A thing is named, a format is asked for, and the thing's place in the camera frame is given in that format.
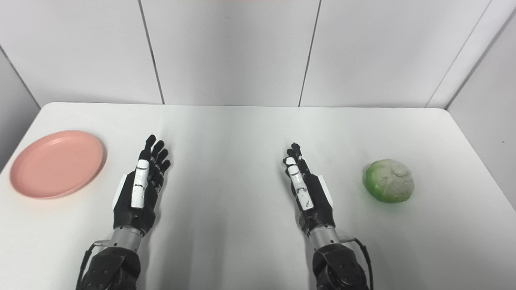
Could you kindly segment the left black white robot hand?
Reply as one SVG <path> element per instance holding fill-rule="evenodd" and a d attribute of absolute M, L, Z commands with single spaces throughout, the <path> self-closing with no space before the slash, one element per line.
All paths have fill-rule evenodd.
<path fill-rule="evenodd" d="M 121 179 L 114 204 L 114 229 L 130 226 L 143 236 L 149 233 L 155 224 L 155 208 L 165 173 L 171 166 L 168 155 L 164 141 L 150 135 L 135 169 Z"/>

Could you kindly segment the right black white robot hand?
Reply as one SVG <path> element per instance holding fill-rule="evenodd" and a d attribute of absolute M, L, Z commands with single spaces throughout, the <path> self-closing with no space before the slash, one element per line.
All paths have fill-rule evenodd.
<path fill-rule="evenodd" d="M 333 207 L 320 178 L 310 171 L 300 145 L 292 143 L 286 154 L 283 164 L 299 209 L 302 232 L 310 236 L 314 229 L 321 226 L 335 228 Z"/>

